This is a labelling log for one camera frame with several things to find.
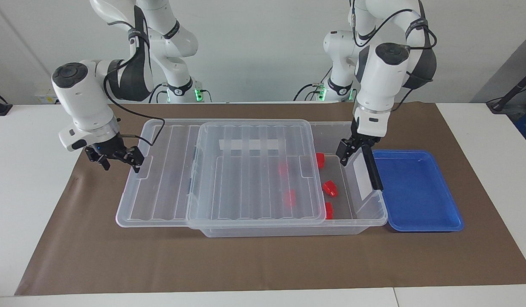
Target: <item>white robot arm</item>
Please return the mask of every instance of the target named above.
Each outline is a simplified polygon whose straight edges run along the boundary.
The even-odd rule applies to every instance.
[[[376,19],[384,19],[378,28]],[[332,31],[324,40],[333,61],[331,76],[324,84],[325,100],[346,100],[354,77],[361,84],[353,109],[352,136],[341,140],[337,149],[343,165],[360,147],[373,146],[386,135],[401,87],[418,89],[432,81],[436,70],[432,50],[436,37],[428,28],[421,2],[355,0],[350,21],[352,32]],[[387,21],[405,31],[405,45],[381,42],[377,32]]]
[[[137,4],[135,0],[91,0],[95,12],[109,25],[128,30],[128,60],[84,60],[60,66],[52,74],[52,87],[73,119],[59,133],[62,145],[70,151],[84,148],[89,160],[105,170],[110,167],[107,159],[127,163],[136,173],[144,161],[138,147],[125,147],[108,102],[115,98],[142,101],[154,93],[150,58],[165,71],[171,102],[203,99],[198,82],[179,59],[196,54],[194,35],[175,19],[168,0],[138,0]]]

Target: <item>blue container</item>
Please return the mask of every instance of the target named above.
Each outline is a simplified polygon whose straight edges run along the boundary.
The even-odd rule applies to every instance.
[[[434,157],[422,150],[373,152],[388,222],[401,232],[453,232],[464,222]]]

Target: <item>black stand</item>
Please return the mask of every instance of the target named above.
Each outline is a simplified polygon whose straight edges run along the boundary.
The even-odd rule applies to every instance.
[[[498,114],[503,110],[503,107],[522,89],[526,87],[526,76],[505,96],[502,97],[498,102],[487,102],[487,107],[491,110],[492,113]]]

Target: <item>power outlet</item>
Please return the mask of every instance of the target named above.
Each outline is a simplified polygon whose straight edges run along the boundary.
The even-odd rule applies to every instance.
[[[49,89],[38,90],[35,93],[35,97],[41,104],[56,104],[56,101],[58,101],[58,97],[56,97],[54,91]]]

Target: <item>white label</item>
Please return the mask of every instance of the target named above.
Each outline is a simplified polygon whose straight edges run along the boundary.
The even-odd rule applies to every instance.
[[[354,173],[356,173],[356,179],[358,181],[358,188],[360,189],[360,195],[362,200],[364,200],[367,196],[369,196],[369,194],[371,194],[372,185],[363,155],[358,155],[353,164]]]
[[[244,140],[230,140],[230,150],[242,150]],[[219,140],[219,149],[223,150],[225,140]],[[249,140],[250,150],[261,150],[261,140]],[[278,150],[278,140],[267,140],[268,150]]]

